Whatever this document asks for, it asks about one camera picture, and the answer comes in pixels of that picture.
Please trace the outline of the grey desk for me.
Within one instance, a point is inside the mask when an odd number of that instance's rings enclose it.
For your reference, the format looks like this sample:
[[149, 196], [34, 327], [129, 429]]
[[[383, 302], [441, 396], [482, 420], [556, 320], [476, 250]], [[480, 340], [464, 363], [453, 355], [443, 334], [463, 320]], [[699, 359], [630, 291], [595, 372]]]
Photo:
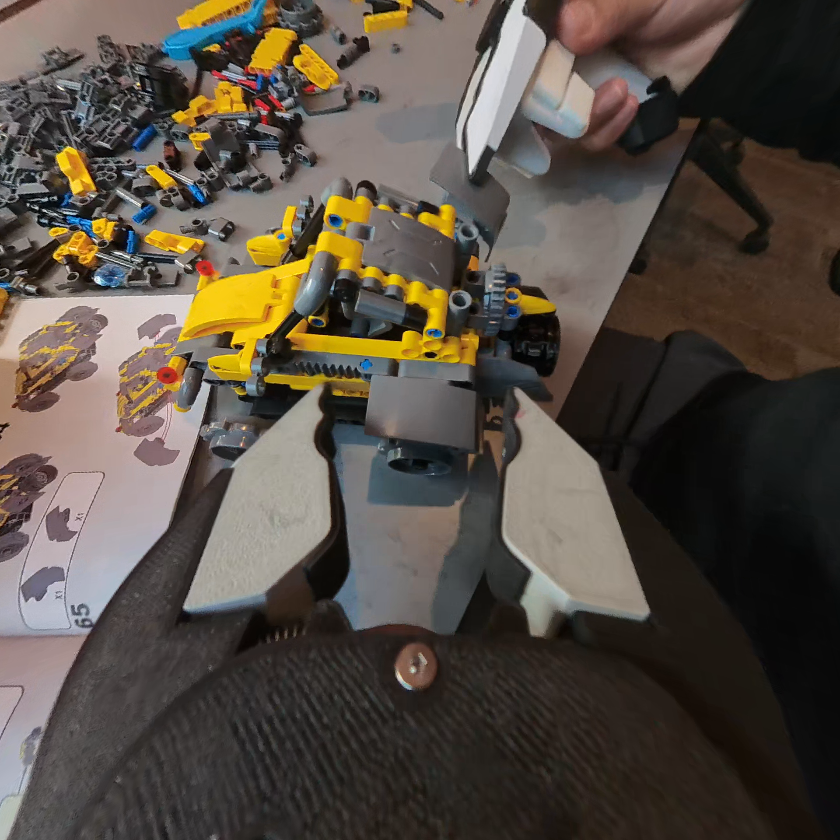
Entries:
[[[405, 28], [373, 35], [387, 59], [407, 59], [409, 80], [397, 81], [393, 93], [385, 93], [385, 60], [375, 58], [372, 49], [341, 72], [353, 88], [377, 88], [374, 115], [363, 117], [350, 133], [367, 130], [375, 140], [385, 138], [394, 144], [397, 158], [407, 150], [426, 174], [405, 170], [403, 177], [394, 175], [394, 163], [362, 162], [362, 153], [356, 151], [351, 166], [389, 172], [391, 189], [407, 181], [407, 192], [444, 202], [444, 191], [429, 181], [429, 173], [455, 139], [459, 100], [490, 4], [447, 5], [442, 22], [416, 10]], [[533, 178], [505, 165], [500, 156], [492, 162], [490, 173], [507, 190], [510, 203], [490, 262], [505, 264], [524, 285], [540, 288], [560, 317], [560, 356], [548, 379], [552, 400], [542, 405], [551, 417], [581, 368], [684, 148], [680, 133], [638, 157], [620, 150], [592, 155], [578, 143], [562, 140], [551, 152], [549, 172]], [[347, 175], [336, 174], [337, 165], [326, 162], [326, 151], [316, 155], [318, 166], [300, 169], [285, 185], [273, 185], [270, 196], [281, 194], [280, 224], [287, 206], [307, 196], [319, 204], [322, 190], [334, 180], [350, 182]], [[361, 175], [352, 185], [359, 181], [373, 183], [369, 175]], [[236, 394], [207, 386], [191, 411], [201, 397], [206, 404], [200, 426], [210, 419], [210, 407], [235, 418], [245, 414], [246, 404]], [[200, 490], [224, 466], [209, 454], [198, 432], [177, 502], [187, 498], [192, 469], [197, 477], [193, 488]], [[460, 523], [461, 507], [465, 503], [467, 512], [477, 510], [478, 502], [488, 501], [496, 488], [489, 457], [492, 449], [499, 449], [501, 436], [486, 433], [477, 467], [461, 463], [450, 475], [419, 477], [390, 469], [363, 426], [337, 422], [333, 434], [350, 546], [350, 576], [338, 601], [353, 628], [405, 623], [453, 633], [484, 563], [478, 538]]]

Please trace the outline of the building instruction booklet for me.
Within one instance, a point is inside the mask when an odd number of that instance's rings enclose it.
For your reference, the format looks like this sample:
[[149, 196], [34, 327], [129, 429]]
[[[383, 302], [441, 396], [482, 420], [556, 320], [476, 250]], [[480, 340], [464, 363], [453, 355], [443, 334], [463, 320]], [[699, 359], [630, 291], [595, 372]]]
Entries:
[[2, 808], [81, 641], [169, 525], [206, 398], [156, 372], [188, 295], [29, 299], [2, 325]]

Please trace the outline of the black office chair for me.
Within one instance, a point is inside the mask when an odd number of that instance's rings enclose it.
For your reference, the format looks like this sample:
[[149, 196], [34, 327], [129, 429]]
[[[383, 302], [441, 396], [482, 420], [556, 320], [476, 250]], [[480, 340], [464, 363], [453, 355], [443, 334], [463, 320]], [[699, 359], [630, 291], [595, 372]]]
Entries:
[[703, 119], [698, 122], [686, 147], [665, 195], [648, 226], [645, 236], [631, 262], [628, 273], [642, 275], [648, 267], [649, 242], [655, 223], [665, 209], [677, 177], [686, 163], [692, 163], [701, 173], [721, 189], [755, 223], [755, 229], [744, 236], [738, 248], [747, 255], [756, 256], [770, 245], [774, 219], [756, 192], [745, 180], [740, 170], [744, 157], [744, 137], [720, 120]]

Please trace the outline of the grey brick wheel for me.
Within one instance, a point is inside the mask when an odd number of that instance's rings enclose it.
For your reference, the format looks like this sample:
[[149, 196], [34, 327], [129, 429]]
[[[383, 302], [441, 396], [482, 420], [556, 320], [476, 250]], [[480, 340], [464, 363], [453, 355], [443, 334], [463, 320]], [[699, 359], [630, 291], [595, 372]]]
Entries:
[[277, 22], [282, 28], [293, 31], [299, 39], [320, 35], [324, 17], [315, 1], [279, 1]]

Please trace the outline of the person's right hand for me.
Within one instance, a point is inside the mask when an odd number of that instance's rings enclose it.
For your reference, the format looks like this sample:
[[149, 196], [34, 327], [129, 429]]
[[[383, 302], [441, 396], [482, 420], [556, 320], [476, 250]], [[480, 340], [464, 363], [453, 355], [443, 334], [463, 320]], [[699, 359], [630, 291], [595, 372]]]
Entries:
[[650, 79], [682, 92], [711, 61], [751, 2], [568, 1], [556, 37], [576, 56], [611, 48]]

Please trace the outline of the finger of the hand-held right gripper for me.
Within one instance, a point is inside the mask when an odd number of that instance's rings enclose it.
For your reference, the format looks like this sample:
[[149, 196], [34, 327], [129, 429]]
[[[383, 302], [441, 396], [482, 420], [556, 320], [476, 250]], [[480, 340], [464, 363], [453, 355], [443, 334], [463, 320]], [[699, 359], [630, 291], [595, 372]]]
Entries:
[[466, 150], [467, 120], [473, 108], [480, 81], [487, 68], [491, 52], [496, 46], [498, 33], [507, 13], [507, 1], [494, 1], [480, 30], [476, 42], [476, 61], [469, 74], [467, 84], [458, 104], [456, 146], [460, 151]]
[[528, 15], [526, 2], [547, 1], [507, 2], [507, 15], [467, 120], [465, 154], [468, 177], [474, 183], [487, 174], [515, 118], [530, 121], [525, 94], [547, 39]]

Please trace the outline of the yellow toy brick vehicle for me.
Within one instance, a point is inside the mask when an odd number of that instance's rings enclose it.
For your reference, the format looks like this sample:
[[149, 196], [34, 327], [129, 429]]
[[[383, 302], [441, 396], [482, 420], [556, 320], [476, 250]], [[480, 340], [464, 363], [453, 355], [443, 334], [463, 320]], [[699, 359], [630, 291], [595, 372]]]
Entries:
[[[307, 197], [283, 219], [248, 242], [258, 270], [200, 269], [157, 374], [177, 411], [191, 411], [207, 386], [268, 421], [327, 385], [337, 418], [364, 428], [372, 377], [433, 379], [478, 393], [479, 452], [490, 409], [511, 389], [552, 399], [556, 307], [505, 264], [482, 262], [485, 242], [452, 204], [339, 178], [319, 204]], [[444, 475], [473, 455], [369, 437], [410, 475]]]

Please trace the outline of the pile of loose brick parts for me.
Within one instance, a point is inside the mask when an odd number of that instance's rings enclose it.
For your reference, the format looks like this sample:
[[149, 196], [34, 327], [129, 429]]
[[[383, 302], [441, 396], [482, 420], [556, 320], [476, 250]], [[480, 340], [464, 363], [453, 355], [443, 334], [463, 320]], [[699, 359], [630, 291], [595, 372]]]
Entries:
[[[168, 57], [162, 42], [124, 44], [98, 31], [100, 12], [152, 24], [152, 2], [94, 2], [79, 24], [92, 27], [98, 53], [55, 45], [36, 69], [2, 80], [2, 236], [19, 215], [24, 227], [53, 237], [18, 258], [2, 249], [2, 295], [91, 298], [196, 291], [200, 270], [222, 277], [259, 268], [248, 243], [280, 226], [281, 194], [318, 151], [355, 183], [369, 175], [391, 189], [389, 172], [353, 168], [391, 162], [394, 175], [426, 168], [385, 138], [358, 129], [372, 117], [377, 88], [353, 87], [350, 109], [308, 117], [298, 90], [321, 92], [372, 49], [385, 60], [385, 93], [408, 82], [406, 58], [387, 59], [375, 37], [330, 28], [333, 56], [276, 21], [255, 35], [231, 33], [220, 45]], [[444, 201], [408, 182], [391, 189]]]

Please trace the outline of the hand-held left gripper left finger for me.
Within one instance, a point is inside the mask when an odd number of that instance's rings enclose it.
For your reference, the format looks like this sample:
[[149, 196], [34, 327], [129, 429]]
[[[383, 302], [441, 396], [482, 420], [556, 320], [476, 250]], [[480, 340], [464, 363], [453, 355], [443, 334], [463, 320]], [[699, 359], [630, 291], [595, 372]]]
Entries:
[[184, 610], [303, 621], [338, 594], [350, 553], [333, 416], [318, 385], [235, 462]]

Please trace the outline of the blue brick beam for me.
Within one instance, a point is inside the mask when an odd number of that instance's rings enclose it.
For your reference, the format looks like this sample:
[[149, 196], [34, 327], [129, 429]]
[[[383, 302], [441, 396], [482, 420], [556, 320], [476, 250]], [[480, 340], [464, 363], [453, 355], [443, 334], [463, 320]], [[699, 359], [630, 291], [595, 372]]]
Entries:
[[168, 35], [163, 51], [174, 60], [188, 60], [192, 49], [222, 44], [234, 32], [251, 36], [277, 21], [274, 1], [205, 1], [177, 18], [178, 31]]

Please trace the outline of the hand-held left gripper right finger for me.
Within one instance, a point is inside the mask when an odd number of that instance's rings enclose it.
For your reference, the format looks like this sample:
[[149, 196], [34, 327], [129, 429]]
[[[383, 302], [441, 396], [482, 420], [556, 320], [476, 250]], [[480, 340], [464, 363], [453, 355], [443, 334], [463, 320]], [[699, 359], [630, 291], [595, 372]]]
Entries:
[[532, 637], [580, 614], [642, 624], [650, 607], [596, 461], [521, 388], [506, 396], [490, 590]]

